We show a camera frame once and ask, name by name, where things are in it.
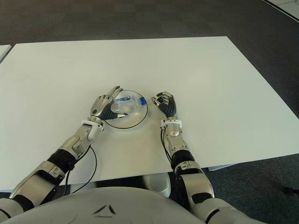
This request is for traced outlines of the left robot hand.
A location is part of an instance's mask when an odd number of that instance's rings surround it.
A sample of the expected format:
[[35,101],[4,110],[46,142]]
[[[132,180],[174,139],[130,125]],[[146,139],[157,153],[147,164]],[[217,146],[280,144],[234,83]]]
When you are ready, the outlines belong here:
[[89,120],[100,122],[100,120],[104,121],[128,116],[127,113],[116,113],[111,110],[114,100],[121,91],[123,89],[120,86],[115,86],[108,94],[98,96],[92,105]]

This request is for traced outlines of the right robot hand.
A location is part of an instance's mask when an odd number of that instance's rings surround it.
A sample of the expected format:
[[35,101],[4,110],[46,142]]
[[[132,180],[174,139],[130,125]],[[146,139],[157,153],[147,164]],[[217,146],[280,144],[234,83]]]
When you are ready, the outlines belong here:
[[167,91],[160,92],[151,97],[153,104],[167,117],[177,116],[177,107],[174,96]]

